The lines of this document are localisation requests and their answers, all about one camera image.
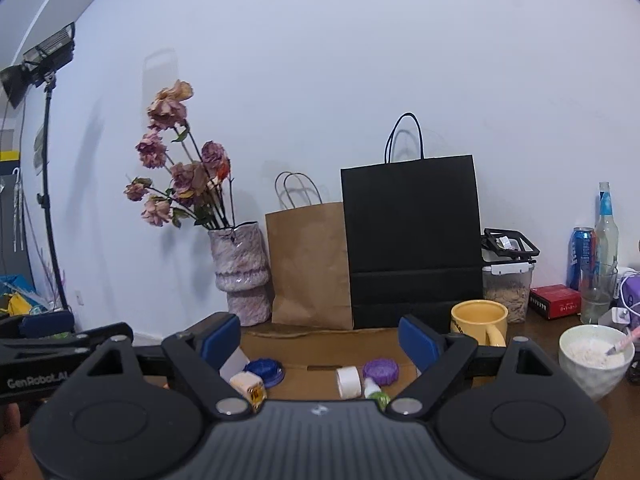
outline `yellow object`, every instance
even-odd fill
[[[451,331],[471,336],[481,345],[506,346],[508,313],[497,301],[463,301],[451,309]]]
[[[17,292],[9,300],[9,316],[23,316],[31,310],[31,305]]]
[[[20,152],[17,150],[0,152],[0,161],[2,160],[20,160]]]
[[[260,408],[264,399],[267,398],[267,390],[262,379],[251,372],[240,372],[234,375],[229,384],[251,403],[254,410]]]

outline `mug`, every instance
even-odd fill
[[[497,301],[463,301],[451,309],[451,331],[471,336],[481,345],[506,346],[507,314]]]

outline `blue bottle label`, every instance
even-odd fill
[[[613,215],[611,208],[611,194],[606,191],[602,194],[600,199],[600,214],[601,215]]]

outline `ceiling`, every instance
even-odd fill
[[[22,53],[74,22],[93,0],[0,0],[0,70],[19,62]],[[0,88],[0,113],[6,95]],[[7,117],[15,116],[8,108]]]

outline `glass cup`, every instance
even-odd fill
[[[611,308],[618,269],[615,266],[596,264],[594,269],[580,270],[580,321],[597,324],[602,314]]]

